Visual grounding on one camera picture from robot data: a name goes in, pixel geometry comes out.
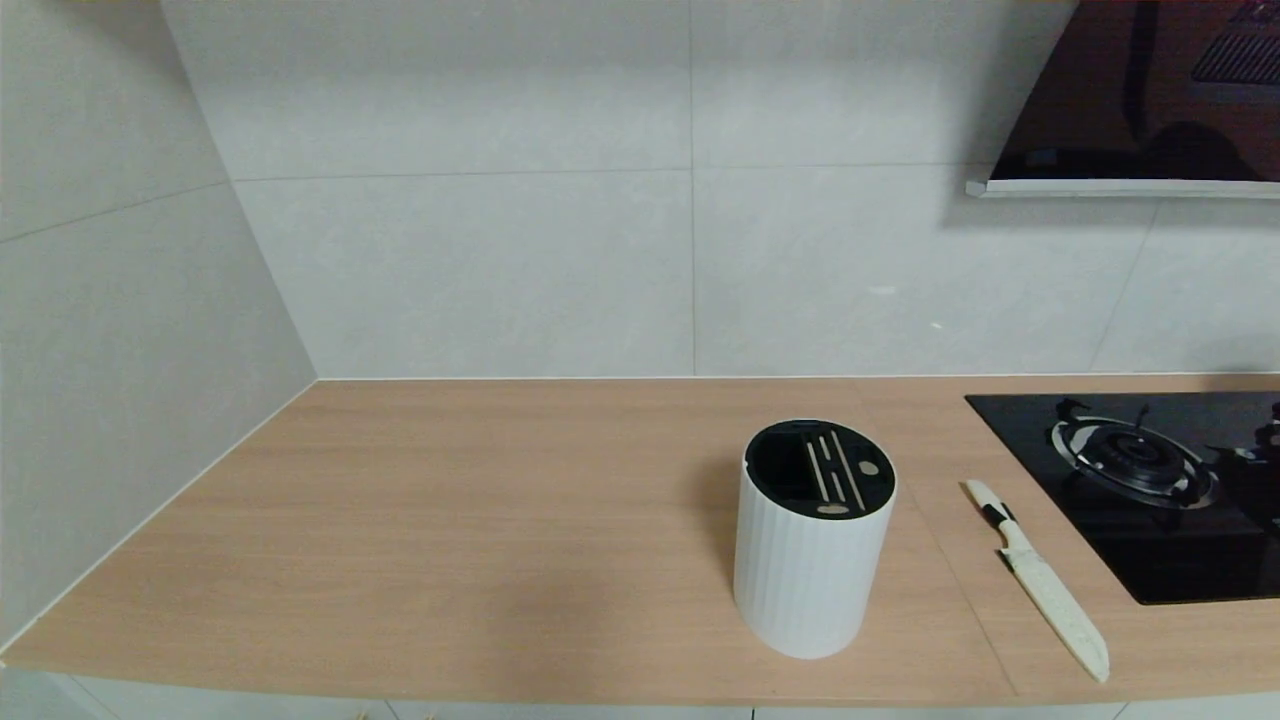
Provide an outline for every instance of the knife blade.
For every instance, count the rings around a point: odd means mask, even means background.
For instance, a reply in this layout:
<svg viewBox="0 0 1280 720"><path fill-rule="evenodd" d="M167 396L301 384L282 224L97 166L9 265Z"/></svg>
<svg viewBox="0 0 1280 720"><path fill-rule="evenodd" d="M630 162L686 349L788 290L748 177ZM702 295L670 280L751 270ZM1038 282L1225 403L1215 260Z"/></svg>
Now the knife blade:
<svg viewBox="0 0 1280 720"><path fill-rule="evenodd" d="M982 510L983 516L1005 537L1000 556L1030 596L1032 602L1048 620L1071 655L1100 683L1111 675L1111 657L1106 639L1088 614L1066 588L1057 573L1036 552L1021 527L996 493L982 480L965 480L965 489Z"/></svg>

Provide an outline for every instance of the black knife block top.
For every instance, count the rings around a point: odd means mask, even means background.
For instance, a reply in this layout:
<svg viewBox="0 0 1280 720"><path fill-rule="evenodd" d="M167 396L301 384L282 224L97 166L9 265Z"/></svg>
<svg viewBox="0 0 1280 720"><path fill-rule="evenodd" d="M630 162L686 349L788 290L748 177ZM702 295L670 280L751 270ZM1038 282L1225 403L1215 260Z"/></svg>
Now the black knife block top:
<svg viewBox="0 0 1280 720"><path fill-rule="evenodd" d="M756 433L746 446L746 474L777 505L822 520L876 512L897 482L874 442L826 420L786 420Z"/></svg>

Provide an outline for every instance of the knife handle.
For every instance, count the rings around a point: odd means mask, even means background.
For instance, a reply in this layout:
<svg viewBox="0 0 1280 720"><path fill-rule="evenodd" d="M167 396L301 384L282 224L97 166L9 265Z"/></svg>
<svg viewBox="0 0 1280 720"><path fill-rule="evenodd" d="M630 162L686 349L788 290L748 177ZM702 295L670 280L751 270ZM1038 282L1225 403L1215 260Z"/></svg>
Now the knife handle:
<svg viewBox="0 0 1280 720"><path fill-rule="evenodd" d="M982 480L965 480L965 489L969 491L969 496L978 505L978 510L982 511L982 516L991 523L992 528L1000 530L1000 534L1005 536L1005 547L1007 550L1030 550L1032 543L1027 539L1023 533L1023 528L1018 524L1018 519L1014 518L1012 510L1009 509L996 493L987 487L987 483Z"/></svg>

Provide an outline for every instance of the white cabinet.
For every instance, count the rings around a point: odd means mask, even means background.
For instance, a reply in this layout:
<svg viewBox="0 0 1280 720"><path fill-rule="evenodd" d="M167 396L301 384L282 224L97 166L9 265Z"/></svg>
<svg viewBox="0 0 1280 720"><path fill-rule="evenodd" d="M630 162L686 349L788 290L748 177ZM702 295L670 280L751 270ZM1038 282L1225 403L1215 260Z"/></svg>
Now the white cabinet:
<svg viewBox="0 0 1280 720"><path fill-rule="evenodd" d="M205 691L77 678L119 720L396 720L380 700Z"/></svg>
<svg viewBox="0 0 1280 720"><path fill-rule="evenodd" d="M4 720L116 720L67 675L6 669L0 673Z"/></svg>
<svg viewBox="0 0 1280 720"><path fill-rule="evenodd" d="M1130 702L1116 720L1276 720L1280 692Z"/></svg>
<svg viewBox="0 0 1280 720"><path fill-rule="evenodd" d="M399 720L751 720L750 707L397 702Z"/></svg>
<svg viewBox="0 0 1280 720"><path fill-rule="evenodd" d="M755 720L1115 720L1123 702L1037 707L758 707Z"/></svg>

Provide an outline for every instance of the black knife bolster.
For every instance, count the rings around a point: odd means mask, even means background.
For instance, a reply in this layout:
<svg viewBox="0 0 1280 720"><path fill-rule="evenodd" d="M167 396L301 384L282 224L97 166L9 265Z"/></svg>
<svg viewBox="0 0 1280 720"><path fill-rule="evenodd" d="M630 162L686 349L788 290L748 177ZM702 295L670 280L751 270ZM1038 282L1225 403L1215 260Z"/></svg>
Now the black knife bolster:
<svg viewBox="0 0 1280 720"><path fill-rule="evenodd" d="M982 516L986 518L988 523L991 523L992 528L998 528L1001 523L1009 519L1007 515L1001 512L995 505L989 502L982 506Z"/></svg>

